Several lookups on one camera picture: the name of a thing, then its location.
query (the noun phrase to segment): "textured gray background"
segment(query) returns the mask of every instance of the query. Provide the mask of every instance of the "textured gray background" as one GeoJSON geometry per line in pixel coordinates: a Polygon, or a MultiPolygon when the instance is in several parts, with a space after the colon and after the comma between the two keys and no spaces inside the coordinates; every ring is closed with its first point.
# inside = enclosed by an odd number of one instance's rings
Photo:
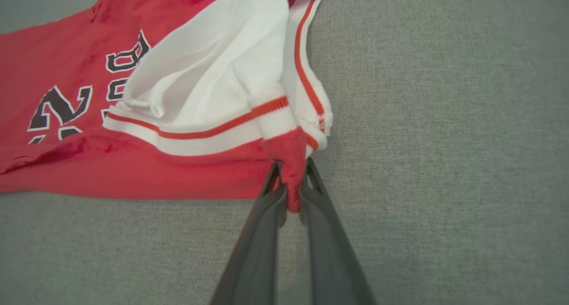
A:
{"type": "MultiPolygon", "coordinates": [[[[0,32],[96,0],[1,0],[0,32]]],[[[569,303],[569,0],[323,0],[315,160],[382,304],[569,303]]],[[[252,201],[0,196],[0,303],[206,304],[252,201]]],[[[279,301],[307,304],[304,229],[279,301]]]]}

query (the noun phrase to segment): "sports jersey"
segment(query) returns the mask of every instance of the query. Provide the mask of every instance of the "sports jersey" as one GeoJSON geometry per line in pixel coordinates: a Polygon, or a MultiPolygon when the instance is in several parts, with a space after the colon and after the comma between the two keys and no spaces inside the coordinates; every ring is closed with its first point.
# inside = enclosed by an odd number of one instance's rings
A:
{"type": "Polygon", "coordinates": [[[1,190],[254,198],[279,160],[297,211],[332,123],[305,54],[319,1],[99,0],[1,35],[1,190]]]}

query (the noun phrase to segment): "red fabric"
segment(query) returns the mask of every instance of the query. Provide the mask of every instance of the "red fabric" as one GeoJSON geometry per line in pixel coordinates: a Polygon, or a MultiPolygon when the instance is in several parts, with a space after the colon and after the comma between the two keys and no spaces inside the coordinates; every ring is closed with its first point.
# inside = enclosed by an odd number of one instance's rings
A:
{"type": "Polygon", "coordinates": [[[101,110],[108,85],[131,70],[110,72],[106,56],[130,50],[140,31],[150,46],[214,0],[99,0],[61,21],[0,35],[0,191],[41,190],[101,198],[255,198],[272,161],[283,161],[290,209],[305,168],[307,140],[300,128],[229,151],[179,157],[108,131],[101,110]],[[28,131],[44,95],[57,86],[73,109],[79,90],[92,86],[88,109],[63,127],[80,133],[58,138],[61,127],[48,108],[49,128],[28,131]],[[28,144],[45,135],[37,144],[28,144]]]}

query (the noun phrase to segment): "garment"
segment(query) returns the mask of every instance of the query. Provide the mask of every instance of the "garment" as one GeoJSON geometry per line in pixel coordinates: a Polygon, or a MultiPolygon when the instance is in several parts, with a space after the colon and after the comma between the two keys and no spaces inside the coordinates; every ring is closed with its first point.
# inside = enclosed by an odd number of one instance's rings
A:
{"type": "Polygon", "coordinates": [[[2,191],[254,198],[276,159],[296,211],[332,117],[305,56],[319,0],[288,2],[100,0],[0,36],[2,191]]]}

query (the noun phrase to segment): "gray fabric surface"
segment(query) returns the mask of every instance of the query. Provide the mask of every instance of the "gray fabric surface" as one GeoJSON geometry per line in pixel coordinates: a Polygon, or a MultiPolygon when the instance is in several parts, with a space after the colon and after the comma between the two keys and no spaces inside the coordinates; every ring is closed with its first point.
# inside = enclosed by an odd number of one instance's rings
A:
{"type": "MultiPolygon", "coordinates": [[[[74,4],[12,4],[0,31],[74,4]]],[[[567,15],[569,0],[323,0],[309,49],[335,127],[315,161],[378,303],[569,303],[567,15]]],[[[206,304],[250,206],[4,194],[0,303],[206,304]]],[[[296,217],[280,242],[279,302],[307,304],[296,217]]]]}

